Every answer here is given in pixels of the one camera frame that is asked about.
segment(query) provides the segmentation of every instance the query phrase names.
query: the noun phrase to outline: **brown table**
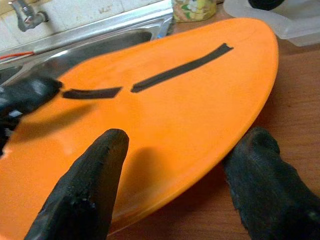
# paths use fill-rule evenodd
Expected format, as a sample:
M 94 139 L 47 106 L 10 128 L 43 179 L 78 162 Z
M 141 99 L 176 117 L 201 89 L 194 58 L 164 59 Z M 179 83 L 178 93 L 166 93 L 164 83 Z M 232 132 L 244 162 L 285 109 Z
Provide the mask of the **brown table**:
M 221 4 L 211 19 L 179 23 L 183 32 L 230 18 Z M 282 159 L 320 196 L 320 44 L 279 43 L 278 75 L 255 121 L 278 141 Z M 249 240 L 235 211 L 221 164 L 178 198 L 108 240 Z

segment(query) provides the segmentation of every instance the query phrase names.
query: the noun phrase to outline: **faucet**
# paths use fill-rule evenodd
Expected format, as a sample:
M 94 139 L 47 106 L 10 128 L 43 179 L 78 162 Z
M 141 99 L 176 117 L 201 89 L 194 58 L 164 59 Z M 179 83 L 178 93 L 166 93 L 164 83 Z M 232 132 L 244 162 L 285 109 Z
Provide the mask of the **faucet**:
M 18 27 L 22 32 L 28 29 L 34 29 L 42 22 L 48 21 L 48 15 L 44 11 L 35 13 L 32 6 L 28 5 L 24 0 L 11 0 L 8 2 L 15 10 Z

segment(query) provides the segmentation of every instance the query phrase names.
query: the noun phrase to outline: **tiled wall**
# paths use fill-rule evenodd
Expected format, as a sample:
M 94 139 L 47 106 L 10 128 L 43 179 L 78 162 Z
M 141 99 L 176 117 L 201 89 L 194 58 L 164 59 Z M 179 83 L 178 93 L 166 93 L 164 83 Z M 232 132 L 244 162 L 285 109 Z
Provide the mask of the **tiled wall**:
M 45 11 L 49 21 L 22 32 L 14 11 L 0 16 L 0 51 L 55 33 L 146 6 L 161 0 L 39 0 L 35 12 Z

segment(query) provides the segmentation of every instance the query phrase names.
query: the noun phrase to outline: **black tape strip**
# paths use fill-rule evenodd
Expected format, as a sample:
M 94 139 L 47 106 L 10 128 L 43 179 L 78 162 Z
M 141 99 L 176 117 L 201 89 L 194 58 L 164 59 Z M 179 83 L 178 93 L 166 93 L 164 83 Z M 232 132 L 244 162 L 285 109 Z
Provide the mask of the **black tape strip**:
M 70 89 L 62 95 L 65 99 L 112 99 L 122 87 L 105 88 L 99 90 Z
M 194 70 L 198 67 L 201 67 L 204 64 L 207 64 L 208 62 L 226 54 L 230 50 L 232 50 L 233 47 L 229 47 L 226 43 L 219 46 L 216 50 L 210 52 L 208 55 L 205 55 L 204 57 L 201 57 L 197 60 L 188 62 L 184 65 L 177 66 L 175 68 L 172 68 L 168 71 L 162 72 L 158 75 L 152 76 L 146 80 L 140 81 L 133 85 L 133 88 L 131 89 L 132 93 L 138 93 L 140 91 L 143 91 L 147 88 L 150 88 L 156 84 L 162 83 L 168 79 L 174 78 L 178 75 L 184 74 L 188 71 Z

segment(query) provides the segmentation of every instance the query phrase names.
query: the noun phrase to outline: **jar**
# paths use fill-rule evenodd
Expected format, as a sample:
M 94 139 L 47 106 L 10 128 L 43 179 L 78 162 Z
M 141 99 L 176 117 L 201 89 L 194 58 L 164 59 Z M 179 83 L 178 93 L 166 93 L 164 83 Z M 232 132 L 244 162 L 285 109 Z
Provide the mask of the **jar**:
M 216 0 L 172 0 L 172 4 L 178 23 L 203 21 L 216 12 Z

